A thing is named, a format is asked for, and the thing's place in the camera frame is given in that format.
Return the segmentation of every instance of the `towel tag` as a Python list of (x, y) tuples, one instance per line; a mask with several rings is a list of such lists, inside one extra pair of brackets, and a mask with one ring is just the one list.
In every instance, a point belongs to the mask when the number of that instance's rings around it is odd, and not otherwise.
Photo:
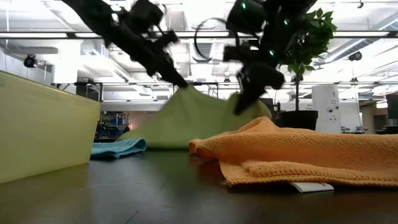
[(293, 185), (300, 193), (335, 190), (332, 185), (327, 183), (291, 182), (289, 184)]

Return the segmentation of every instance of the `ceiling light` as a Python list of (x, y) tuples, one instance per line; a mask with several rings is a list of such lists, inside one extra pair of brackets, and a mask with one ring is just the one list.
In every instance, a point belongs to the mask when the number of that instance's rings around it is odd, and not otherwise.
[(335, 37), (385, 37), (389, 31), (336, 31)]
[(127, 102), (127, 100), (103, 100), (103, 102)]
[(2, 33), (0, 38), (2, 39), (35, 39), (35, 38), (46, 38), (46, 39), (57, 39), (67, 38), (66, 33)]
[(73, 10), (68, 8), (65, 12), (62, 13), (62, 17), (66, 20), (69, 24), (78, 24), (81, 22), (80, 17), (77, 13)]
[(129, 83), (103, 83), (103, 85), (119, 86), (119, 85), (130, 85), (130, 84)]
[(387, 107), (388, 107), (388, 104), (386, 102), (376, 104), (377, 109), (383, 109), (383, 108), (387, 108)]
[(76, 37), (81, 37), (81, 38), (98, 38), (101, 37), (95, 33), (76, 33)]
[(122, 10), (122, 8), (120, 6), (118, 6), (118, 5), (111, 5), (111, 9), (114, 12), (119, 12), (120, 10)]
[[(188, 37), (193, 38), (195, 32), (176, 32), (178, 37)], [(197, 34), (198, 37), (227, 37), (228, 32), (223, 31), (199, 31)]]

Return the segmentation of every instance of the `table surface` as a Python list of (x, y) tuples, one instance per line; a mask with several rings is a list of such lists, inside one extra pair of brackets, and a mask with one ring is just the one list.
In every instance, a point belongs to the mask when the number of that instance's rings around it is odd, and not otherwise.
[(217, 161), (150, 151), (0, 184), (0, 223), (398, 223), (398, 189), (227, 187)]

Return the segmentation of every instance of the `teal towel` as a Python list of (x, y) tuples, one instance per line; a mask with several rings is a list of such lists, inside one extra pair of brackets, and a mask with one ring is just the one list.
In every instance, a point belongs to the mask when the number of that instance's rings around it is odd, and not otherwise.
[(147, 144), (144, 139), (128, 139), (111, 143), (94, 143), (91, 149), (92, 158), (114, 157), (145, 151)]

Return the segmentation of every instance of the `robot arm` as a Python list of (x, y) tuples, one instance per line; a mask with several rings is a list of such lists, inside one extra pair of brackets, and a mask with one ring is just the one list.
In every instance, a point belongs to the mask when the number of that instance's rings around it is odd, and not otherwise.
[(174, 63), (164, 48), (171, 42), (177, 42), (174, 31), (169, 31), (155, 42), (142, 35), (149, 33), (157, 25), (163, 12), (148, 0), (138, 0), (127, 12), (114, 12), (102, 0), (62, 0), (70, 6), (82, 21), (96, 34), (102, 36), (105, 45), (114, 43), (133, 60), (139, 62), (153, 76), (159, 72), (162, 79), (184, 88), (186, 81), (174, 68)]
[[(170, 55), (164, 48), (178, 37), (173, 30), (165, 32), (156, 41), (144, 38), (151, 35), (153, 26), (160, 23), (163, 12), (149, 0), (137, 0), (130, 11), (114, 12), (102, 0), (62, 0), (81, 17), (95, 33), (102, 36), (105, 45), (116, 44), (139, 62), (149, 76), (159, 72), (162, 79), (185, 88), (186, 81), (174, 68)], [(275, 68), (286, 57), (292, 42), (297, 41), (297, 31), (303, 16), (316, 0), (237, 0), (228, 16), (226, 28), (256, 36), (258, 41), (249, 45), (226, 46), (223, 61), (238, 60), (243, 63), (237, 74), (242, 94), (235, 113), (242, 113), (265, 93), (265, 87), (280, 89), (285, 82), (283, 74)], [(258, 48), (251, 50), (250, 45)]]

